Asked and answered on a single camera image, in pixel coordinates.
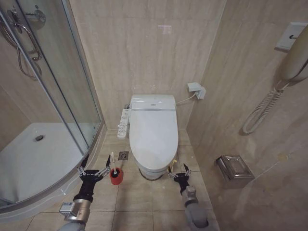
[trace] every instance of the white toilet base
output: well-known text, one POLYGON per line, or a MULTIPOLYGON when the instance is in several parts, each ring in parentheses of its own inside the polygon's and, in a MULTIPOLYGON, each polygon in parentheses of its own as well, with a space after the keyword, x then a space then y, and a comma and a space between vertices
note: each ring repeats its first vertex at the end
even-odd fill
POLYGON ((140 165, 136 159, 135 159, 135 163, 138 166, 141 175, 145 177, 147 180, 157 180, 162 175, 164 175, 168 169, 168 165, 167 165, 165 168, 158 169, 156 171, 148 171, 148 169, 140 165))
POLYGON ((141 175, 147 180, 158 180, 167 171, 167 169, 160 172, 148 172, 148 171, 143 171, 139 168, 139 171, 141 175))

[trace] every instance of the toilet paper holder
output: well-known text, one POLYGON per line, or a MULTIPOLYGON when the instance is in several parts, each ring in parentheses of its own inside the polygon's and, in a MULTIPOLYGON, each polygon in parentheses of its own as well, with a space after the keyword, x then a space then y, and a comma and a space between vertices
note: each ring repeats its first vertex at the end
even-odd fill
POLYGON ((222 155, 215 162, 226 181, 249 182, 255 178, 239 155, 222 155))

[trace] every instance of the floor drain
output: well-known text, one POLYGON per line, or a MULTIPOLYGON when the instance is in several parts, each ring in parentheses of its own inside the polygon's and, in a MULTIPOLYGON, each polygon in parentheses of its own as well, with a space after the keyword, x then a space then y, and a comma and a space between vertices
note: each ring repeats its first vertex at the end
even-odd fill
POLYGON ((35 137, 35 141, 41 141, 42 139, 44 139, 44 135, 39 135, 35 137))
POLYGON ((120 152, 118 160, 128 160, 128 151, 120 152))

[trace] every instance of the bidet control panel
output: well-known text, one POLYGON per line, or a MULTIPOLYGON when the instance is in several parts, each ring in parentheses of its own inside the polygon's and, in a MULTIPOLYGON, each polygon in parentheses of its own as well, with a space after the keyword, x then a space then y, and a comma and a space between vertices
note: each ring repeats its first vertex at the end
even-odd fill
POLYGON ((117 137, 120 139, 126 137, 129 115, 130 109, 123 109, 119 124, 119 130, 117 131, 117 137))

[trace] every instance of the red toilet brush holder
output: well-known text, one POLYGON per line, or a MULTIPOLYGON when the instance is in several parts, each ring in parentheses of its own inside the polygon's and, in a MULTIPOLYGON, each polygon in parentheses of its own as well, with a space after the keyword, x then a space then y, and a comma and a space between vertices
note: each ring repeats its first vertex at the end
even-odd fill
POLYGON ((113 185, 119 185, 122 182, 124 176, 124 172, 118 167, 116 167, 116 172, 117 174, 115 175, 114 170, 112 169, 109 173, 110 181, 113 185))

